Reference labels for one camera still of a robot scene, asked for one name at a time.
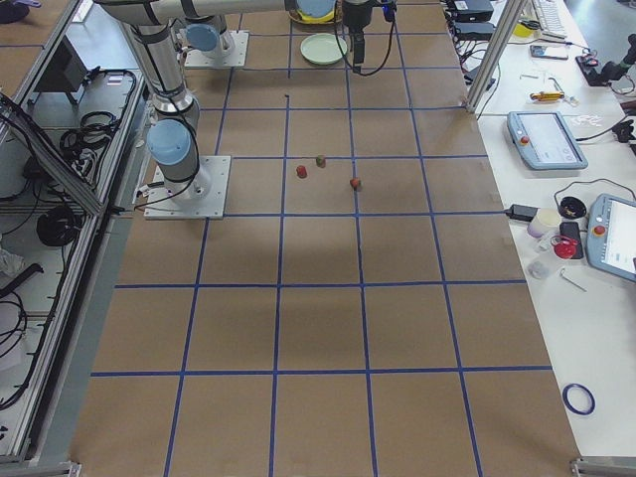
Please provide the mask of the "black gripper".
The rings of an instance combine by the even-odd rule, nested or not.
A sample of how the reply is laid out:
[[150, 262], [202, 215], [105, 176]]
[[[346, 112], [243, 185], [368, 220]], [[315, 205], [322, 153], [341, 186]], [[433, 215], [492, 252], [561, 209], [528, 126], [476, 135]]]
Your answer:
[[351, 46], [351, 69], [354, 74], [359, 73], [357, 50], [365, 45], [364, 30], [371, 23], [371, 2], [364, 0], [344, 0], [342, 2], [342, 22], [349, 33]]

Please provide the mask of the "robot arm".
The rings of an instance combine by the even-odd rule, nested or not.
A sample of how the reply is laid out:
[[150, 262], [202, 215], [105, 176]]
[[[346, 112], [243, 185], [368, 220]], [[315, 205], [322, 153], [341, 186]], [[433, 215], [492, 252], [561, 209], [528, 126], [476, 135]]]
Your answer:
[[225, 15], [200, 14], [191, 0], [183, 0], [181, 4], [185, 16], [179, 20], [191, 48], [215, 59], [227, 57], [234, 51], [236, 44]]
[[364, 29], [371, 23], [377, 1], [99, 1], [110, 17], [118, 21], [139, 67], [149, 82], [153, 107], [160, 119], [177, 119], [190, 130], [199, 119], [199, 106], [187, 89], [173, 42], [171, 23], [182, 20], [188, 26], [211, 28], [197, 50], [213, 50], [223, 37], [227, 14], [296, 10], [323, 17], [337, 8], [353, 43], [354, 66], [364, 62]]

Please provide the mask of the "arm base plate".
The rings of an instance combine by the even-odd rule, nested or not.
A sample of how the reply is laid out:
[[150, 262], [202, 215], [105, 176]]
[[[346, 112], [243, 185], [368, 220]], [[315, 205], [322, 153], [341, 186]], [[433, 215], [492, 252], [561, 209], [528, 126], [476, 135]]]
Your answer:
[[187, 69], [242, 68], [246, 60], [249, 32], [226, 30], [186, 30], [188, 47], [185, 57]]
[[148, 195], [150, 206], [144, 208], [147, 220], [221, 220], [225, 214], [228, 184], [231, 173], [230, 156], [201, 156], [200, 168], [194, 181], [185, 192], [173, 198], [182, 187], [165, 182], [158, 166], [154, 171], [154, 182], [163, 185], [152, 188]]

